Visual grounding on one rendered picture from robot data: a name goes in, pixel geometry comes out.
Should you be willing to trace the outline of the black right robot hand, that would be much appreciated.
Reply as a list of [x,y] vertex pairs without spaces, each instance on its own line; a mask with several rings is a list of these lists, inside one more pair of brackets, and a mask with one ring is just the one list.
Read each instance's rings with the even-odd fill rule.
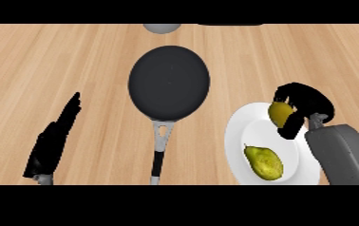
[[315,113],[325,115],[324,123],[334,119],[336,108],[331,101],[315,88],[302,83],[281,85],[275,92],[274,101],[290,101],[290,107],[296,108],[284,127],[278,129],[281,137],[287,140],[296,138],[305,119],[311,118]]

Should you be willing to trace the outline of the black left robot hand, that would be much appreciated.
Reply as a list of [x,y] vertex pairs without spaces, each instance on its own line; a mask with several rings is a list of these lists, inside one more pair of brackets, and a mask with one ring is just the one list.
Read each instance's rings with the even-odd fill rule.
[[37,175],[54,174],[80,110],[80,93],[76,92],[65,105],[59,119],[48,125],[39,134],[22,177],[31,179]]

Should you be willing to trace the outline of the yellow lemon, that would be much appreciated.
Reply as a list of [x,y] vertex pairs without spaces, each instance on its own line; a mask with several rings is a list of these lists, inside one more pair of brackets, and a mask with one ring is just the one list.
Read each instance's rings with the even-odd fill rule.
[[274,102],[268,108],[269,119],[278,128],[282,128],[293,113],[291,106],[284,102]]

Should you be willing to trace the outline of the white round plate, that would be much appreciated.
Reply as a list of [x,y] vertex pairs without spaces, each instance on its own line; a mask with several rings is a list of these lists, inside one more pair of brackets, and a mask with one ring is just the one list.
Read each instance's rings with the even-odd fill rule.
[[[269,103],[250,103],[231,116],[225,132],[225,150],[232,173],[241,185],[318,185],[321,166],[312,154],[302,127],[294,140],[285,140],[268,116]],[[263,180],[254,173],[244,148],[269,148],[284,164],[284,175]]]

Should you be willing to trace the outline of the dark grey frying pan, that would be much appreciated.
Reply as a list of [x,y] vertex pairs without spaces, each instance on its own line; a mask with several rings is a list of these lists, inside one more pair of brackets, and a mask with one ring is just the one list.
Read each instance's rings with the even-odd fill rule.
[[210,88],[207,65],[186,47],[163,46],[144,54],[130,70],[130,100],[152,121],[151,185],[160,183],[166,146],[178,121],[201,107]]

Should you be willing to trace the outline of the green pear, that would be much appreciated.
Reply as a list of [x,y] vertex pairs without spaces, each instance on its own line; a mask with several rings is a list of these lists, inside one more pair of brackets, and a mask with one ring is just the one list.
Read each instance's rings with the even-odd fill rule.
[[284,164],[277,153],[266,147],[244,147],[244,156],[256,175],[263,180],[277,180],[284,175]]

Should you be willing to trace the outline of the grey rounded object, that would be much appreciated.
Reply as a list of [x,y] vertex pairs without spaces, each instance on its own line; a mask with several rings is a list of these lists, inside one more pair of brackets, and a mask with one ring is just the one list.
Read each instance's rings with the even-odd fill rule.
[[145,24],[144,27],[151,33],[167,34],[179,29],[181,24]]

